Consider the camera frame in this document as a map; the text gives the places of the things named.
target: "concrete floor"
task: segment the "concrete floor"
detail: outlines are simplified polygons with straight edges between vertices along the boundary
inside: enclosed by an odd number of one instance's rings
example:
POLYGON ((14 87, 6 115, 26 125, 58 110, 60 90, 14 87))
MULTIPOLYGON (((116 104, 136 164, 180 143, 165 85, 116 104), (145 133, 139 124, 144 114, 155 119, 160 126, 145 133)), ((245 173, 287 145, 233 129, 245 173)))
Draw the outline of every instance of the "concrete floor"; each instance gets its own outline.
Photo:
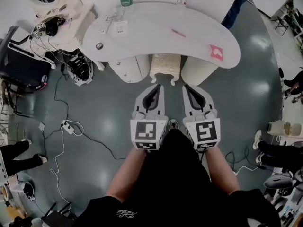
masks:
MULTIPOLYGON (((221 118, 222 141, 220 148, 224 154, 233 150, 237 159, 244 156, 246 147, 250 149, 249 159, 254 162, 258 154, 251 150, 253 136, 258 129, 266 131, 267 123, 282 116, 280 80, 274 49, 266 27, 257 9, 246 3, 232 28, 241 48, 239 65, 230 70, 218 69, 200 87, 213 97, 221 118)), ((45 134, 60 127, 66 117, 66 105, 53 99, 59 70, 53 70, 48 86, 41 92, 28 95, 18 101, 18 110, 36 118, 17 117, 19 139, 25 129, 26 137, 33 140, 30 150, 20 156, 31 157, 43 153, 43 137, 38 129, 39 122, 46 124, 45 134)), ((181 122, 184 106, 181 87, 182 80, 170 85, 168 76, 158 76, 158 83, 165 88, 166 115, 181 122)), ((92 138, 104 142, 112 149, 116 158, 126 157, 133 147, 130 139, 130 119, 136 97, 151 85, 147 77, 137 84, 124 83, 109 67, 104 72, 95 70, 93 81, 81 87, 73 80, 59 82, 57 98, 69 103, 69 120, 80 122, 85 132, 92 138)), ((11 128, 11 137, 15 135, 11 128)), ((72 202, 72 211, 79 215, 92 198, 104 196, 110 181, 123 160, 115 160, 101 144, 84 136, 64 134, 65 153, 58 158, 59 179, 62 195, 72 202)), ((54 157, 62 152, 62 133, 54 133, 46 141, 49 162, 41 167, 18 174, 20 180, 32 179, 36 186, 36 201, 43 212, 54 201, 64 205, 57 190, 57 180, 50 168, 56 169, 54 157)), ((249 166, 246 161, 235 165, 249 166)), ((243 190, 260 188, 270 175, 269 171, 250 172, 242 169, 238 179, 243 190)), ((36 216, 42 213, 37 206, 24 201, 36 216)))

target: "leg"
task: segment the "leg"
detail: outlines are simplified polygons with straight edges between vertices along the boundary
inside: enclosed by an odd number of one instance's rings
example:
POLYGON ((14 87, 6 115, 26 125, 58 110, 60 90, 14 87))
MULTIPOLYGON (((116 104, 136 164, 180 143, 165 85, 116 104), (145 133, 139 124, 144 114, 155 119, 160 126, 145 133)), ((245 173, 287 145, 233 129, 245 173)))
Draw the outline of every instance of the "leg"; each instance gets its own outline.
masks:
POLYGON ((294 90, 292 90, 291 95, 297 95, 303 92, 303 87, 297 87, 294 90))
POLYGON ((230 10, 228 11, 227 15, 225 16, 224 21, 222 22, 222 25, 226 27, 227 29, 230 29, 234 22, 236 21, 236 18, 240 12, 240 7, 246 0, 235 0, 235 2, 232 4, 230 10))
POLYGON ((294 79, 292 80, 284 80, 284 84, 286 86, 292 87, 295 83, 300 81, 303 78, 303 71, 299 72, 294 79))
POLYGON ((0 150, 2 152, 2 156, 3 156, 4 162, 5 162, 6 160, 15 159, 17 156, 19 156, 23 152, 27 151, 28 148, 29 148, 28 141, 20 141, 14 145, 2 146, 0 148, 0 150))
POLYGON ((261 141, 258 144, 259 150, 271 157, 277 157, 283 160, 296 160, 298 157, 301 158, 303 154, 302 148, 294 146, 275 146, 267 144, 264 141, 261 141))
POLYGON ((36 155, 31 159, 9 161, 8 165, 5 163, 5 167, 8 176, 13 176, 20 171, 25 171, 40 166, 42 163, 41 158, 36 155))
POLYGON ((269 157, 269 156, 262 156, 261 157, 261 162, 267 166, 272 166, 272 167, 286 167, 289 168, 289 165, 287 164, 286 161, 275 158, 275 157, 269 157))
POLYGON ((275 30, 279 27, 279 25, 280 25, 280 22, 279 22, 278 25, 276 26, 275 30))
POLYGON ((227 194, 240 190, 239 182, 228 165, 219 147, 212 147, 206 152, 207 165, 212 182, 227 194))

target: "chair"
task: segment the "chair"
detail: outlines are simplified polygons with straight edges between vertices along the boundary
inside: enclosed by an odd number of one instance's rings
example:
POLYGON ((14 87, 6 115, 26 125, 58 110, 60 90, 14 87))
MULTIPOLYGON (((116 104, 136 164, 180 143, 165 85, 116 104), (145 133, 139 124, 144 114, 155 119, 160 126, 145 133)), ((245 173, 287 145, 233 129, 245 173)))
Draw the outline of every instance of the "chair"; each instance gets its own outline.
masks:
POLYGON ((47 211, 47 213, 41 218, 44 222, 43 226, 45 227, 71 227, 77 218, 73 213, 70 213, 68 216, 65 216, 69 210, 64 211, 70 206, 71 203, 65 205, 59 212, 54 211, 50 215, 49 212, 56 206, 56 203, 47 211))
POLYGON ((276 26, 276 28, 275 28, 275 30, 277 29, 277 28, 279 28, 282 32, 283 32, 283 34, 282 34, 282 36, 285 34, 285 32, 287 31, 287 29, 289 28, 289 25, 288 24, 285 24, 286 23, 286 21, 284 20, 284 19, 281 19, 280 17, 277 17, 278 19, 275 19, 275 20, 272 20, 272 22, 276 22, 276 23, 278 23, 278 25, 276 26))

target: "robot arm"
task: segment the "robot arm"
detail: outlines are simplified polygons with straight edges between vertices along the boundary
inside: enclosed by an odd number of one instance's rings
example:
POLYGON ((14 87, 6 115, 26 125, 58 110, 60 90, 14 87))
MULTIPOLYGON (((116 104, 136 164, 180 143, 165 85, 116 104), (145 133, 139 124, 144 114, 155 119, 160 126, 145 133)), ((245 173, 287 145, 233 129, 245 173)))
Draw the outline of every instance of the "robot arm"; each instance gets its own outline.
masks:
POLYGON ((163 86, 151 86, 137 97, 131 120, 131 136, 135 148, 144 150, 160 148, 168 121, 164 114, 163 86))
POLYGON ((220 119, 211 96, 197 86, 184 85, 183 123, 196 151, 217 146, 221 140, 220 119))

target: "pink sticker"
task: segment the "pink sticker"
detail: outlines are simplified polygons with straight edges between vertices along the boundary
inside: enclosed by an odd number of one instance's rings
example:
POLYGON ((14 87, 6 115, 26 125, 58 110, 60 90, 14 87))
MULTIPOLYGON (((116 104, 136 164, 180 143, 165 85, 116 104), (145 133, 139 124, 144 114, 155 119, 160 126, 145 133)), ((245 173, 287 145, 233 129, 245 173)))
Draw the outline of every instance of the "pink sticker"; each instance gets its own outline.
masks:
POLYGON ((210 56, 223 61, 223 49, 212 44, 210 47, 212 48, 212 54, 210 56))

